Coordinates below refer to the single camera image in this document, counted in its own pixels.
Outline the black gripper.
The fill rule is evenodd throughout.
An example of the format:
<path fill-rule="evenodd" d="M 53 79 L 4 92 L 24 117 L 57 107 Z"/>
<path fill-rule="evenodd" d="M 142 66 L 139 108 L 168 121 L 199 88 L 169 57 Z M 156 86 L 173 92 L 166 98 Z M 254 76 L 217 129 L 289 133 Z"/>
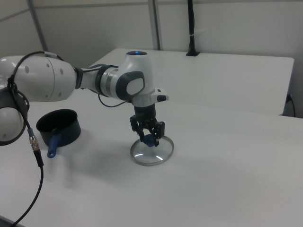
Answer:
<path fill-rule="evenodd" d="M 156 107 L 150 105 L 146 107 L 134 107 L 135 115 L 130 117 L 132 130 L 137 133 L 140 142 L 144 140 L 143 129 L 147 129 L 152 134 L 152 144 L 157 147 L 160 139 L 165 134 L 165 123 L 156 120 Z"/>

